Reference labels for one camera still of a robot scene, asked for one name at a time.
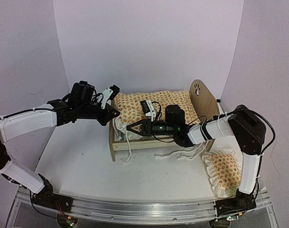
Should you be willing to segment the duck print ruffled cushion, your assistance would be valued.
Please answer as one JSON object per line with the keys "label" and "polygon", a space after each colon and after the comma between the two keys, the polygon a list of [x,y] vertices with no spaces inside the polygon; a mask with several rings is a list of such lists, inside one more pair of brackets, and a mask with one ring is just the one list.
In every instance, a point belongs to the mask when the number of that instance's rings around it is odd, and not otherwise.
{"label": "duck print ruffled cushion", "polygon": [[113,107],[120,111],[120,115],[112,121],[115,141],[123,140],[126,133],[129,140],[141,138],[139,135],[127,132],[126,126],[146,118],[140,104],[142,100],[150,100],[155,111],[161,111],[159,120],[165,120],[165,108],[168,105],[178,105],[184,110],[187,124],[197,119],[197,114],[191,103],[190,93],[187,90],[133,94],[118,93],[113,99]]}

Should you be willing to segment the wooden pet bed frame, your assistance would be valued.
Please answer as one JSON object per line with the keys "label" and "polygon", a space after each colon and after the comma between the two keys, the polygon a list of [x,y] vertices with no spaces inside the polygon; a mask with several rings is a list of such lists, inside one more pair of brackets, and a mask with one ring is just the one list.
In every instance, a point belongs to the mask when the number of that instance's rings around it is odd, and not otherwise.
{"label": "wooden pet bed frame", "polygon": [[[219,108],[215,97],[201,80],[197,79],[192,82],[189,93],[190,100],[196,114],[199,116],[206,116],[208,120],[219,114]],[[170,137],[163,138],[163,142],[160,142],[152,137],[143,137],[141,139],[130,140],[129,142],[127,142],[124,138],[121,141],[115,141],[114,131],[119,130],[115,126],[115,121],[112,120],[109,126],[109,147],[113,162],[116,161],[116,152],[126,151],[129,148],[132,150],[137,150],[176,145],[174,142],[171,142]]]}

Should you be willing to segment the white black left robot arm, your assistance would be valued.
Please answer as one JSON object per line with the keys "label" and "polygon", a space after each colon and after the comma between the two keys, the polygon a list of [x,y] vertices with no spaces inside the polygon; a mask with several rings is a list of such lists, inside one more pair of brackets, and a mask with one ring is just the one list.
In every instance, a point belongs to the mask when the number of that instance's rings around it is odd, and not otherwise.
{"label": "white black left robot arm", "polygon": [[63,98],[13,114],[0,115],[0,175],[28,189],[33,198],[45,207],[54,206],[58,195],[54,193],[50,181],[19,163],[6,145],[17,138],[29,139],[34,132],[55,129],[77,120],[97,120],[105,126],[120,114],[111,105],[119,91],[119,87],[112,85],[98,93],[93,85],[80,81],[74,83]]}

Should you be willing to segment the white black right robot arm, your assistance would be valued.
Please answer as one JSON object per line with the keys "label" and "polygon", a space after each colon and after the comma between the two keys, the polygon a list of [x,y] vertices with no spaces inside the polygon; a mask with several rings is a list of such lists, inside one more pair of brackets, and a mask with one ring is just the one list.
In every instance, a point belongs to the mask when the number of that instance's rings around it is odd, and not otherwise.
{"label": "white black right robot arm", "polygon": [[262,115],[244,105],[212,119],[202,116],[201,123],[186,123],[185,112],[178,105],[166,107],[164,120],[159,119],[160,115],[151,114],[126,129],[156,140],[171,136],[175,144],[183,147],[181,159],[193,159],[190,148],[198,148],[216,190],[219,215],[256,207],[262,157],[270,146],[265,135],[272,130]]}

